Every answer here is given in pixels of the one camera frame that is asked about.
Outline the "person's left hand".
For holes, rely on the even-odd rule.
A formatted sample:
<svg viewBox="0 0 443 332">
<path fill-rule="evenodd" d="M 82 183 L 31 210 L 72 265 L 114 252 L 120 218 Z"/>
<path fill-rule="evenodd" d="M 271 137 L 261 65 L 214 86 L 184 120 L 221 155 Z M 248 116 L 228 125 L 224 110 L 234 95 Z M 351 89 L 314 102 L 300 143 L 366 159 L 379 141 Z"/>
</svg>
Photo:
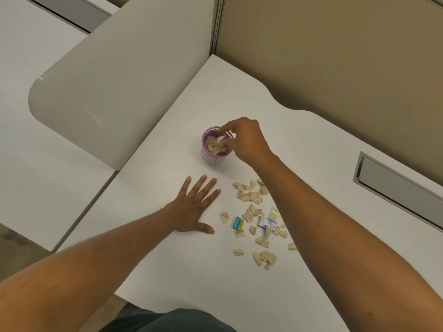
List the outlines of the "person's left hand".
<svg viewBox="0 0 443 332">
<path fill-rule="evenodd" d="M 181 198 L 181 189 L 176 198 L 163 209 L 167 219 L 171 221 L 173 229 L 178 232 L 194 231 L 196 222 L 200 222 L 202 214 L 210 205 L 198 205 L 197 194 L 209 183 L 207 175 L 202 175 L 192 187 L 192 197 Z"/>
</svg>

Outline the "person's right hand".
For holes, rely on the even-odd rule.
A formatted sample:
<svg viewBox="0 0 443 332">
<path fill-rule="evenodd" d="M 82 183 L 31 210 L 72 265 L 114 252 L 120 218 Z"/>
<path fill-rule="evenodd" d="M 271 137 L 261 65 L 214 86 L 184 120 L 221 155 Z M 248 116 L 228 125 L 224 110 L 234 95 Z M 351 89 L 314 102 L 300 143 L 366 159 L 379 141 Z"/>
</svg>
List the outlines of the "person's right hand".
<svg viewBox="0 0 443 332">
<path fill-rule="evenodd" d="M 253 168 L 261 163 L 273 161 L 278 158 L 270 149 L 261 131 L 259 122 L 249 118 L 247 118 L 247 153 L 235 153 L 235 155 Z"/>
</svg>

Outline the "person's left forearm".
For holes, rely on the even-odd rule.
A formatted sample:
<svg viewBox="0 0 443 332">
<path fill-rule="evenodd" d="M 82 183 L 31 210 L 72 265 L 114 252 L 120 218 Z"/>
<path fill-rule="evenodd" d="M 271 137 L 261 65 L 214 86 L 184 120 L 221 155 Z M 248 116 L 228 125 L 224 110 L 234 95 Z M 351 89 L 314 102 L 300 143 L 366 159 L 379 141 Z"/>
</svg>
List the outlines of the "person's left forearm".
<svg viewBox="0 0 443 332">
<path fill-rule="evenodd" d="M 0 332 L 78 332 L 175 228 L 163 207 L 12 275 L 0 283 Z"/>
</svg>

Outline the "person's right forearm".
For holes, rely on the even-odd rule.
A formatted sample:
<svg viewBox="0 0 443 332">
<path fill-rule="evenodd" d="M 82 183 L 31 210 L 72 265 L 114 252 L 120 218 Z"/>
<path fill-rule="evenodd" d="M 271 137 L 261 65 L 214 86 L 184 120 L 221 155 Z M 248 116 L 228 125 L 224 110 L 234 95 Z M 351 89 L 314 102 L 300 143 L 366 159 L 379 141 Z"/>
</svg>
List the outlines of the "person's right forearm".
<svg viewBox="0 0 443 332">
<path fill-rule="evenodd" d="M 443 299 L 401 255 L 273 153 L 255 156 L 248 164 L 351 332 L 443 332 Z"/>
</svg>

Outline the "group of beige broken pieces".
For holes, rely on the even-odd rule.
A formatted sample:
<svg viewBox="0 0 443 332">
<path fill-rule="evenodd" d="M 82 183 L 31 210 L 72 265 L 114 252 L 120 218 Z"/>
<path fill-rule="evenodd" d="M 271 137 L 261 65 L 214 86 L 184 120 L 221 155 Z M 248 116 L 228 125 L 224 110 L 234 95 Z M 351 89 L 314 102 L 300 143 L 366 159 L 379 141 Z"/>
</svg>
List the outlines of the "group of beige broken pieces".
<svg viewBox="0 0 443 332">
<path fill-rule="evenodd" d="M 229 232 L 237 240 L 242 240 L 240 247 L 235 247 L 232 253 L 236 257 L 245 256 L 247 247 L 252 247 L 252 260 L 257 267 L 263 267 L 269 271 L 276 265 L 277 255 L 271 249 L 276 249 L 276 245 L 272 244 L 277 238 L 288 240 L 290 234 L 284 221 L 280 218 L 280 212 L 276 206 L 265 205 L 265 198 L 270 195 L 267 187 L 263 187 L 257 183 L 257 180 L 251 180 L 250 183 L 234 182 L 232 184 L 236 192 L 236 198 L 245 203 L 246 207 L 243 212 L 229 213 L 226 210 L 219 214 L 222 225 L 229 229 Z M 242 217 L 245 221 L 241 231 L 232 229 L 232 223 L 235 217 Z M 274 220 L 277 223 L 276 228 L 272 231 L 271 227 L 266 230 L 257 226 L 258 217 Z"/>
<path fill-rule="evenodd" d="M 204 142 L 205 149 L 213 156 L 224 156 L 228 151 L 227 148 L 220 146 L 221 141 L 226 138 L 226 134 L 222 136 L 208 136 Z"/>
</svg>

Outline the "purple paper cup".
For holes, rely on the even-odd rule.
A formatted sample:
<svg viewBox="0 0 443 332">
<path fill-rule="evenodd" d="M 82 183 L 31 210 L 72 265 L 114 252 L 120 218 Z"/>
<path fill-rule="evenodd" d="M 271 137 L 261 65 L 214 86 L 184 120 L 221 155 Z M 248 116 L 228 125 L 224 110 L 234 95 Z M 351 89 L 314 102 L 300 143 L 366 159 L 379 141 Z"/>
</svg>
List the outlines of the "purple paper cup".
<svg viewBox="0 0 443 332">
<path fill-rule="evenodd" d="M 226 134 L 226 138 L 234 138 L 233 134 L 230 131 L 224 132 L 224 133 L 220 133 L 219 132 L 219 126 L 214 126 L 214 127 L 210 127 L 208 128 L 202 135 L 201 138 L 201 144 L 202 144 L 202 148 L 201 148 L 201 157 L 203 159 L 204 162 L 210 164 L 210 165 L 218 165 L 220 163 L 222 163 L 224 161 L 224 159 L 229 156 L 231 154 L 231 150 L 228 150 L 224 156 L 213 156 L 211 155 L 206 149 L 205 149 L 205 145 L 204 142 L 206 140 L 206 138 L 208 136 L 222 136 Z"/>
</svg>

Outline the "dark green shirt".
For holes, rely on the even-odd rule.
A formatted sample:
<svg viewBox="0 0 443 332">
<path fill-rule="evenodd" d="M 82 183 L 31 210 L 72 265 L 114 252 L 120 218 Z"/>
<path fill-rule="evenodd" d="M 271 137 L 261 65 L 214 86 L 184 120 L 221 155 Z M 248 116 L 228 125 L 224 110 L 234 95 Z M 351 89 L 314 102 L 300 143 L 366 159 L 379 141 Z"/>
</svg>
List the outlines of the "dark green shirt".
<svg viewBox="0 0 443 332">
<path fill-rule="evenodd" d="M 237 332 L 213 315 L 193 308 L 153 312 L 127 303 L 99 332 Z"/>
</svg>

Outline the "white rounded desk divider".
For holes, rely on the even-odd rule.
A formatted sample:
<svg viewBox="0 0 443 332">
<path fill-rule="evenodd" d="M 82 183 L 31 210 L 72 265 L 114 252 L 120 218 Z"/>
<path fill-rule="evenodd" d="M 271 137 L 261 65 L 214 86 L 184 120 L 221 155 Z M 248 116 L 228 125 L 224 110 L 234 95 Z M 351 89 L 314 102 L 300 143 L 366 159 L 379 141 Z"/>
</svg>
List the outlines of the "white rounded desk divider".
<svg viewBox="0 0 443 332">
<path fill-rule="evenodd" d="M 120 170 L 210 56 L 215 0 L 130 0 L 35 80 L 31 114 Z"/>
</svg>

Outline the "beige cubicle panel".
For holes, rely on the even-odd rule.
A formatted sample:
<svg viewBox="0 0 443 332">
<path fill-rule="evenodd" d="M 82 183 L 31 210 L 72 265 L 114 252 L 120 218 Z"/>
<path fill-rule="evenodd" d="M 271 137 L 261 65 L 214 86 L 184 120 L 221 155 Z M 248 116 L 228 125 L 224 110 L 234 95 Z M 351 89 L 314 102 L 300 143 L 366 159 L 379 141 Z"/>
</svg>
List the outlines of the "beige cubicle panel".
<svg viewBox="0 0 443 332">
<path fill-rule="evenodd" d="M 225 0 L 216 55 L 443 186 L 443 1 Z"/>
</svg>

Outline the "aluminium partition post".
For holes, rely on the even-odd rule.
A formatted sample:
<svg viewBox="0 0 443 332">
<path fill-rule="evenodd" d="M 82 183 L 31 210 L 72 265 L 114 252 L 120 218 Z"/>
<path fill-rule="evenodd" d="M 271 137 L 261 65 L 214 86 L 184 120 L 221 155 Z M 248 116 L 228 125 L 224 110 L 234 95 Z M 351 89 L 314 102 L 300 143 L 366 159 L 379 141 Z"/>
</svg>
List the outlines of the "aluminium partition post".
<svg viewBox="0 0 443 332">
<path fill-rule="evenodd" d="M 225 0 L 214 0 L 210 56 L 217 53 Z"/>
</svg>

